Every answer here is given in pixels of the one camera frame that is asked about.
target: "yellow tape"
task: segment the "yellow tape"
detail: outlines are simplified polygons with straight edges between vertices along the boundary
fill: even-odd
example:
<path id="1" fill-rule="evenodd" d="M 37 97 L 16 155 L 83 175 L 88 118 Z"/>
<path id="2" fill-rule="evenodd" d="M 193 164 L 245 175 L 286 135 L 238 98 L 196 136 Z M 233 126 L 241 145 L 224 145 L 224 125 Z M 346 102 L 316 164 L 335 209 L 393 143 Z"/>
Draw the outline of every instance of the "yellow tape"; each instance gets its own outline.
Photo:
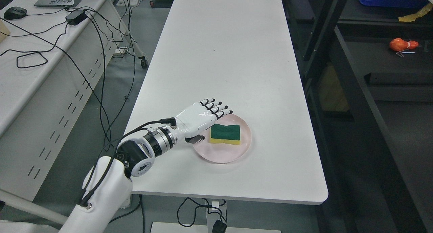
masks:
<path id="1" fill-rule="evenodd" d="M 415 21 L 417 18 L 425 16 L 428 12 L 430 12 L 430 10 L 432 8 L 433 8 L 433 3 L 428 3 L 426 6 L 424 6 L 422 9 L 420 9 L 415 14 L 399 17 L 398 21 L 399 22 L 412 22 L 412 21 Z"/>

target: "power adapter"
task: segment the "power adapter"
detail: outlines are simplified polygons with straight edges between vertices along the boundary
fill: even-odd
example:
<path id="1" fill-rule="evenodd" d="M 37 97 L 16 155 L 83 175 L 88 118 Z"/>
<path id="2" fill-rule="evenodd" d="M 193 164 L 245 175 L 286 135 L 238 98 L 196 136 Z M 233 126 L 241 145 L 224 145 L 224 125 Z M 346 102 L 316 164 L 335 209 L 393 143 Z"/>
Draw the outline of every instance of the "power adapter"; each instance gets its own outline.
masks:
<path id="1" fill-rule="evenodd" d="M 224 224 L 224 222 L 220 221 L 219 219 L 215 221 L 215 224 L 213 224 L 212 233 L 225 233 L 226 230 L 227 230 L 227 225 Z"/>
<path id="2" fill-rule="evenodd" d="M 68 22 L 69 25 L 76 26 L 80 22 L 85 20 L 85 18 L 87 18 L 86 11 L 82 9 L 76 9 L 72 11 L 69 15 L 67 15 L 65 18 L 66 18 L 66 22 Z"/>

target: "robot finger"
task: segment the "robot finger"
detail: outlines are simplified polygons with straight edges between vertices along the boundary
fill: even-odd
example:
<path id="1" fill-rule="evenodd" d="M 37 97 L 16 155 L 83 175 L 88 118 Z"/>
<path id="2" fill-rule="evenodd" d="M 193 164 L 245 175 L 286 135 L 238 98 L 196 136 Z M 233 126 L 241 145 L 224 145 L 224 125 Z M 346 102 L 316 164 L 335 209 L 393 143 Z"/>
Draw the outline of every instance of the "robot finger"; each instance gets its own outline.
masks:
<path id="1" fill-rule="evenodd" d="M 222 103 L 220 102 L 218 105 L 215 105 L 215 107 L 211 108 L 210 111 L 211 111 L 213 114 L 216 114 L 217 112 L 219 112 L 219 111 L 221 111 L 221 110 L 224 110 L 224 109 L 228 109 L 228 108 L 229 108 L 229 106 L 227 106 L 227 105 L 223 106 L 223 105 L 221 105 L 221 104 L 222 104 Z"/>
<path id="2" fill-rule="evenodd" d="M 220 119 L 221 117 L 223 117 L 223 116 L 225 116 L 227 114 L 232 114 L 232 113 L 233 113 L 232 110 L 225 109 L 225 110 L 221 110 L 218 113 L 216 113 L 215 116 L 216 116 L 216 119 Z"/>
<path id="3" fill-rule="evenodd" d="M 208 103 L 206 106 L 207 109 L 211 110 L 213 107 L 221 105 L 222 102 L 218 102 L 217 104 L 215 104 L 214 102 Z"/>
<path id="4" fill-rule="evenodd" d="M 201 105 L 205 106 L 208 103 L 211 103 L 211 102 L 214 102 L 214 101 L 215 101 L 215 99 L 203 99 L 203 100 L 200 101 L 200 103 L 201 103 Z"/>

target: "yellow sponge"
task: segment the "yellow sponge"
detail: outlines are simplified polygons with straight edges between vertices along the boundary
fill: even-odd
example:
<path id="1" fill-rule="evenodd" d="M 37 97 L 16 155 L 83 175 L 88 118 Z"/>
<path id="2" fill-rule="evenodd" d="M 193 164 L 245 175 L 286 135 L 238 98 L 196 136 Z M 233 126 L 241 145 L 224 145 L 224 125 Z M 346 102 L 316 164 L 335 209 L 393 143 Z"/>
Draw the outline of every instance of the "yellow sponge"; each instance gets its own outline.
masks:
<path id="1" fill-rule="evenodd" d="M 241 144 L 241 131 L 239 125 L 215 124 L 210 128 L 209 143 Z"/>

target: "computer mouse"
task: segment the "computer mouse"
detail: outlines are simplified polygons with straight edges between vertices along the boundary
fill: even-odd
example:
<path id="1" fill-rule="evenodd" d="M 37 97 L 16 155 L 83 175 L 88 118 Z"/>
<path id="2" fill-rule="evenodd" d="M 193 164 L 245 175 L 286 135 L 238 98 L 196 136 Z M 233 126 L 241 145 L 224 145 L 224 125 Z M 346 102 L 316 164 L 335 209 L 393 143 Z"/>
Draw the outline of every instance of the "computer mouse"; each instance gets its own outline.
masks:
<path id="1" fill-rule="evenodd" d="M 27 10 L 20 7 L 11 7 L 4 12 L 6 20 L 21 19 L 27 16 Z"/>

